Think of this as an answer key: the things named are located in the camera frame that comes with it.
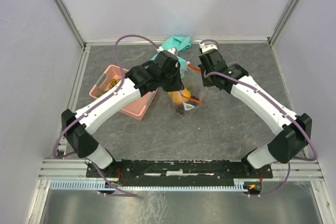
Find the yellow orange peach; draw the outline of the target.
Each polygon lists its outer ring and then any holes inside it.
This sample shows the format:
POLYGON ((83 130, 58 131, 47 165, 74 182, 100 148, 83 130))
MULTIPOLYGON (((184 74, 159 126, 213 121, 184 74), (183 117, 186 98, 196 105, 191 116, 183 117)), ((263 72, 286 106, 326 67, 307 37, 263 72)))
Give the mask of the yellow orange peach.
POLYGON ((188 89, 169 92, 168 95, 170 96, 170 98, 172 99, 172 102, 175 105, 181 105, 184 102, 187 102, 191 98, 191 93, 188 91, 188 89))

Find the clear zip top bag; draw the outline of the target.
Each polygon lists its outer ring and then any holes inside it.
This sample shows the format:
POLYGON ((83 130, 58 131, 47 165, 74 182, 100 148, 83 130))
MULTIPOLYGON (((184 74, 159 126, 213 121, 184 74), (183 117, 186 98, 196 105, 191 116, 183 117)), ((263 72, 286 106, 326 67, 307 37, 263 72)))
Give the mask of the clear zip top bag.
POLYGON ((194 66, 189 60, 186 61, 186 66, 182 67, 181 80, 184 89, 188 89, 191 93, 191 98, 183 103, 186 111, 185 115, 187 115, 204 104, 204 98, 209 91, 209 87, 203 86, 200 67, 194 66))

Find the black grape cluster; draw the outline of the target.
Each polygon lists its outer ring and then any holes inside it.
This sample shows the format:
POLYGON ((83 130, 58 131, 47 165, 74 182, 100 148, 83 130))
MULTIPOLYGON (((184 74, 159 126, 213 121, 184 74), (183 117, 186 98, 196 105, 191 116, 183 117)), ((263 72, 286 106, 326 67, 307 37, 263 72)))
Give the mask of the black grape cluster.
POLYGON ((184 108, 184 105, 181 104, 181 105, 176 105, 175 106, 175 112, 178 113, 179 115, 181 116, 184 116, 186 111, 185 111, 185 108, 184 108))

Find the longan bunch with leaves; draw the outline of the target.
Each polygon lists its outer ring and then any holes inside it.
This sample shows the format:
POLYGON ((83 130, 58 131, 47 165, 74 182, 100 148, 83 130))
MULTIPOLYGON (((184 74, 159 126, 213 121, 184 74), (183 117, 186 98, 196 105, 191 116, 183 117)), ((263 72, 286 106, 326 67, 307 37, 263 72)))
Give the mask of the longan bunch with leaves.
POLYGON ((101 86, 98 87, 96 97, 97 98, 101 97, 102 95, 107 93, 109 90, 114 88, 120 81, 121 81, 121 78, 118 78, 118 79, 112 78, 111 80, 109 80, 105 84, 103 83, 101 86))

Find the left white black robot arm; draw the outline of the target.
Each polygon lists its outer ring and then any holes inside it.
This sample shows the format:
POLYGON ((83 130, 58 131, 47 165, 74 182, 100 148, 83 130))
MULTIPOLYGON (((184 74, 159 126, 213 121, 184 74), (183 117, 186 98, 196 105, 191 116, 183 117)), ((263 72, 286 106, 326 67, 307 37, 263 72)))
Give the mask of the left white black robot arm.
POLYGON ((111 116, 147 93, 162 88, 166 92, 183 90, 180 63, 175 49, 160 51, 153 61, 132 67, 114 88, 86 107, 61 114, 63 136, 76 155, 87 158, 105 177, 112 176, 116 164, 112 155, 92 136, 111 116))

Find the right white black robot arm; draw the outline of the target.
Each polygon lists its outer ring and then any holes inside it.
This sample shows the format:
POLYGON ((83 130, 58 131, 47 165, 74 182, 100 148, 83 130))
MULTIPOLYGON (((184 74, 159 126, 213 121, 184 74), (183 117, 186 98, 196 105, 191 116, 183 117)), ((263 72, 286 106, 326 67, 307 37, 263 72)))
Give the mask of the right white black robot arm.
POLYGON ((312 119, 307 114, 298 115, 265 92, 240 65, 228 66, 215 45, 200 49, 199 68, 205 87, 217 87, 241 100, 251 108, 271 129, 275 138, 244 158, 241 172, 254 177, 265 165, 288 163, 296 158, 308 144, 312 119))

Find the teal cloth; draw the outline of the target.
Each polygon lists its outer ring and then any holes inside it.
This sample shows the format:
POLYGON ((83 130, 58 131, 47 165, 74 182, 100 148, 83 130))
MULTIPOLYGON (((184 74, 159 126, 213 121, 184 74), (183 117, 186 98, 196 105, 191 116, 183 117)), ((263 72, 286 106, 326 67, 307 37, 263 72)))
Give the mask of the teal cloth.
POLYGON ((167 39, 161 45, 161 47, 164 50, 175 48, 178 52, 180 52, 191 48, 192 46, 191 41, 192 41, 191 37, 173 36, 167 39))

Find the pink plastic basket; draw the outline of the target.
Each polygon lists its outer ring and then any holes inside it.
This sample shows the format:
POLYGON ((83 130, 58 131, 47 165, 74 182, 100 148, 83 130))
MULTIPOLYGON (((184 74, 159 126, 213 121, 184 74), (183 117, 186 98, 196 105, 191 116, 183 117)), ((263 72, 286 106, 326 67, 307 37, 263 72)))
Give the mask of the pink plastic basket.
MULTIPOLYGON (((107 69, 103 72, 102 76, 96 82, 96 84, 92 87, 89 92, 89 95, 97 99, 97 91, 98 87, 101 86, 103 83, 105 84, 112 78, 121 78, 121 71, 120 67, 116 65, 110 65, 107 69)), ((156 96, 157 91, 149 92, 145 96, 138 98, 137 100, 129 103, 128 105, 124 106, 119 112, 123 113, 129 117, 132 117, 136 120, 142 120, 145 113, 147 112, 150 104, 152 103, 154 97, 156 96)))

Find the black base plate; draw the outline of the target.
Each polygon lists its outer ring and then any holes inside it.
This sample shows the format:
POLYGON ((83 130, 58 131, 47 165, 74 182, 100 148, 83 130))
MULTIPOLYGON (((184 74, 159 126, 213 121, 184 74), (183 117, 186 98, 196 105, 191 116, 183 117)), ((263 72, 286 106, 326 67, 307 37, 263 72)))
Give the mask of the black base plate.
POLYGON ((232 186, 234 179, 271 179, 270 165, 254 169, 227 159, 212 161, 114 161, 101 173, 133 187, 232 186))

